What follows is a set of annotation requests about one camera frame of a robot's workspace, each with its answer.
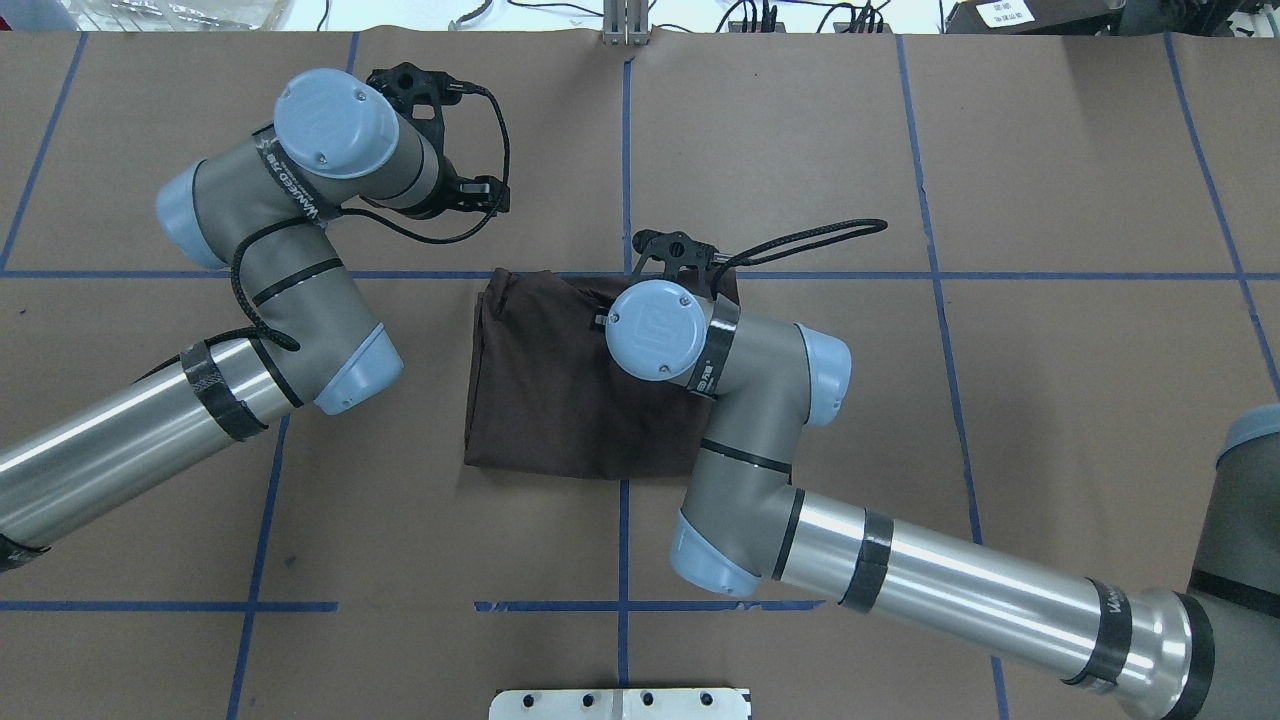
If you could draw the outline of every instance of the black tape band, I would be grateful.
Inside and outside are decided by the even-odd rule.
[[[716,400],[716,386],[724,372],[728,351],[733,347],[733,334],[737,333],[737,320],[742,309],[732,300],[721,295],[712,305],[712,323],[707,325],[707,343],[694,363],[685,388],[694,395]]]
[[[232,395],[232,388],[228,387],[221,370],[214,363],[212,354],[209,352],[209,345],[200,341],[183,350],[179,357],[182,372],[187,375],[187,382],[191,383],[191,389],[195,391],[200,404],[232,439],[244,442],[266,429],[248,405]]]
[[[1262,588],[1193,569],[1192,582],[1187,584],[1187,589],[1220,597],[1240,607],[1280,620],[1280,594]]]
[[[301,282],[308,281],[319,275],[320,273],[324,273],[325,270],[332,270],[334,268],[340,268],[340,266],[342,266],[342,260],[337,258],[330,258],[323,263],[316,263],[315,265],[311,265],[308,268],[302,268],[301,270],[293,273],[292,275],[284,278],[283,281],[271,283],[265,288],[262,288],[261,292],[253,296],[253,305],[261,306],[268,300],[275,297],[276,295],[280,295],[282,292],[289,290],[291,287]]]
[[[257,149],[257,156],[266,165],[266,172],[271,174],[275,184],[293,199],[298,210],[308,220],[326,223],[342,215],[340,209],[320,195],[320,191],[307,181],[302,168],[280,147],[280,141],[275,137],[275,127],[266,126],[253,133],[253,147]]]
[[[1085,578],[1098,591],[1098,637],[1084,669],[1074,678],[1062,680],[1068,685],[1084,685],[1089,692],[1105,692],[1115,687],[1116,678],[1129,659],[1133,644],[1133,610],[1124,591],[1093,578]]]
[[[271,359],[271,354],[266,351],[266,346],[262,345],[262,341],[256,337],[251,337],[248,338],[248,343],[253,346],[253,352],[257,354],[257,359],[262,361],[262,366],[266,368],[268,374],[270,374],[271,379],[275,380],[275,387],[280,388],[280,393],[283,393],[284,398],[289,401],[289,405],[294,407],[302,407],[306,405],[302,402],[302,398],[298,397],[298,393],[293,391],[293,386],[289,384],[289,380],[284,379],[284,374],[280,373],[279,365],[276,365],[275,360]]]
[[[1208,697],[1208,688],[1213,683],[1213,664],[1217,653],[1213,648],[1213,625],[1208,621],[1208,615],[1194,597],[1174,593],[1187,611],[1187,619],[1192,626],[1192,662],[1187,673],[1187,684],[1183,693],[1178,696],[1178,702],[1161,720],[1193,720]]]
[[[863,521],[863,544],[858,548],[858,564],[849,589],[840,600],[842,607],[870,612],[876,607],[879,591],[888,574],[888,555],[893,547],[893,519],[874,510],[867,510]]]
[[[796,527],[800,525],[800,509],[804,507],[804,491],[796,488],[796,497],[791,501],[791,516],[787,518],[787,532],[782,534],[782,550],[778,552],[778,561],[773,565],[773,579],[781,580],[782,571],[787,568],[787,557],[791,556],[791,543],[796,539]]]
[[[47,551],[47,547],[27,547],[0,536],[0,573],[22,568]]]
[[[724,457],[732,457],[733,460],[741,460],[742,462],[750,462],[751,465],[758,465],[765,470],[773,470],[774,473],[782,473],[783,475],[791,474],[791,464],[778,462],[777,460],[769,460],[768,457],[762,457],[759,455],[751,455],[737,450],[736,447],[730,447],[727,445],[721,445],[716,441],[703,438],[703,450],[710,450],[712,452],[718,452]]]

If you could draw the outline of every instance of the folded brown fabric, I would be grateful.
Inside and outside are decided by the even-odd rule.
[[[594,325],[627,284],[494,270],[476,305],[467,465],[607,479],[692,470],[712,401],[628,375]],[[719,290],[737,302],[732,272]]]

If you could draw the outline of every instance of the cable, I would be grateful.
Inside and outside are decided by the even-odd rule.
[[[214,337],[206,337],[205,338],[205,345],[207,345],[209,347],[212,347],[212,346],[218,345],[219,342],[227,342],[228,340],[255,340],[257,337],[259,337],[257,328],[255,328],[255,327],[247,327],[247,328],[239,328],[239,329],[234,329],[234,331],[228,331],[225,333],[219,333],[219,334],[215,334]],[[151,368],[150,370],[146,372],[145,375],[142,375],[141,378],[138,378],[138,379],[136,379],[133,382],[134,383],[140,383],[140,382],[150,378],[151,375],[159,373],[160,370],[164,370],[169,365],[177,365],[178,360],[180,360],[180,359],[182,359],[180,356],[174,355],[173,357],[165,360],[164,363],[160,363],[155,368]]]
[[[728,22],[728,17],[733,13],[733,10],[737,9],[739,5],[742,6],[742,32],[746,32],[746,4],[748,3],[751,4],[751,8],[755,8],[755,0],[736,0],[732,5],[730,5],[728,10],[724,10],[724,14],[721,15],[721,22],[716,24],[716,29],[713,29],[712,32],[719,32],[721,29],[723,29],[724,28],[724,23]]]
[[[832,13],[835,13],[841,8],[849,8],[849,26],[852,27],[854,20],[856,19],[858,15],[858,8],[854,8],[851,3],[836,3],[833,5],[829,5],[827,8],[827,12],[823,13],[822,19],[818,22],[818,29],[815,29],[814,32],[822,32],[822,28],[826,27],[827,24],[827,18],[829,18]]]
[[[517,8],[530,8],[532,10],[543,10],[543,9],[547,9],[547,8],[572,8],[575,10],[580,10],[582,13],[586,13],[588,15],[594,15],[596,18],[603,18],[604,17],[604,13],[599,13],[596,10],[591,10],[591,9],[584,8],[581,5],[575,5],[572,3],[517,3],[516,0],[507,0],[507,4],[508,5],[515,5]]]
[[[457,27],[457,26],[461,26],[462,23],[468,23],[468,22],[476,19],[480,15],[483,15],[485,13],[485,10],[488,10],[489,8],[493,8],[493,0],[484,0],[483,3],[480,3],[479,8],[476,8],[475,10],[471,10],[470,13],[467,13],[467,14],[462,15],[461,18],[453,20],[453,26]]]
[[[782,237],[771,240],[768,242],[762,242],[760,245],[756,245],[755,247],[751,247],[750,250],[744,250],[742,252],[739,252],[737,255],[730,258],[723,264],[721,264],[721,266],[717,268],[714,273],[712,273],[712,279],[710,279],[712,297],[716,297],[716,288],[719,286],[721,278],[723,278],[724,273],[730,272],[733,268],[749,268],[751,265],[763,265],[764,263],[772,263],[773,260],[781,260],[782,258],[787,258],[790,255],[795,255],[796,252],[805,252],[808,250],[817,250],[819,247],[826,247],[828,245],[835,245],[837,242],[842,242],[842,241],[851,240],[851,238],[855,238],[855,237],[861,237],[864,234],[874,234],[874,233],[878,233],[878,232],[883,231],[887,227],[888,227],[888,223],[886,223],[884,220],[881,220],[881,219],[876,219],[876,218],[859,218],[859,219],[854,219],[854,220],[842,220],[840,223],[832,223],[829,225],[822,225],[822,227],[817,227],[817,228],[809,228],[806,231],[800,231],[800,232],[796,232],[796,233],[785,234]],[[849,231],[849,232],[841,232],[840,234],[826,237],[826,238],[818,240],[815,242],[808,242],[808,243],[800,245],[797,247],[791,247],[791,249],[787,249],[787,250],[782,250],[781,252],[774,252],[773,255],[759,256],[762,252],[768,252],[771,250],[776,250],[778,247],[782,247],[783,245],[791,245],[792,242],[797,242],[797,241],[801,241],[801,240],[809,240],[809,238],[819,237],[819,236],[824,236],[824,234],[831,234],[831,233],[840,232],[840,231]]]

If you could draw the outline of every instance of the robotic arm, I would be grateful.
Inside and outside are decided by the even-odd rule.
[[[442,105],[479,86],[404,63],[369,83],[334,69],[293,78],[274,123],[169,182],[156,214],[195,263],[230,265],[253,328],[184,350],[122,392],[0,452],[0,571],[205,457],[315,402],[338,414],[403,363],[325,237],[356,195],[411,218],[507,209],[503,178],[460,178]],[[429,104],[430,120],[413,119]]]
[[[801,427],[831,423],[847,389],[837,338],[645,279],[605,340],[630,374],[716,400],[671,548],[690,583],[745,597],[771,577],[1111,693],[1138,719],[1280,717],[1280,406],[1231,429],[1188,593],[1128,596],[792,486]]]

